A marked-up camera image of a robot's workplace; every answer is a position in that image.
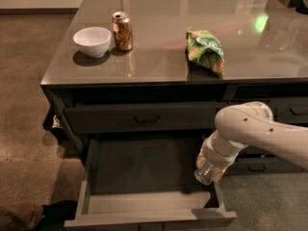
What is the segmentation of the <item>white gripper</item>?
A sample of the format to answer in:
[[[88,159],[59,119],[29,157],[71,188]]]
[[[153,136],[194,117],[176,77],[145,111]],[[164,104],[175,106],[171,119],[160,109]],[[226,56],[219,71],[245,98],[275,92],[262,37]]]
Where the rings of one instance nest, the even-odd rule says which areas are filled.
[[[200,148],[196,159],[196,167],[201,169],[207,161],[214,165],[212,172],[212,181],[218,182],[225,173],[226,169],[233,165],[237,155],[222,156],[212,146],[211,140],[206,139]]]

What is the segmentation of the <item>brown robot base part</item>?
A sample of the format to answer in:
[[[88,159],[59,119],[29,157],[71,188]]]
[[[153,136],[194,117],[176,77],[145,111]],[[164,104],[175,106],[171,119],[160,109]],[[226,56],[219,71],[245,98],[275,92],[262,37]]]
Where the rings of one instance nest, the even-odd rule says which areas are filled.
[[[25,201],[0,201],[0,231],[47,231],[62,228],[75,219],[77,202],[64,200],[50,205]]]

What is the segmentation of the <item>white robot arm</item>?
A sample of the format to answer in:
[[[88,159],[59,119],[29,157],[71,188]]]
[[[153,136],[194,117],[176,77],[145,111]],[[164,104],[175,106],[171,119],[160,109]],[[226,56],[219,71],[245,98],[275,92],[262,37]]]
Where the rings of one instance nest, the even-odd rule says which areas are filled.
[[[308,168],[308,129],[274,121],[270,107],[263,102],[222,108],[216,114],[215,126],[196,159],[194,177],[203,185],[217,182],[248,146]]]

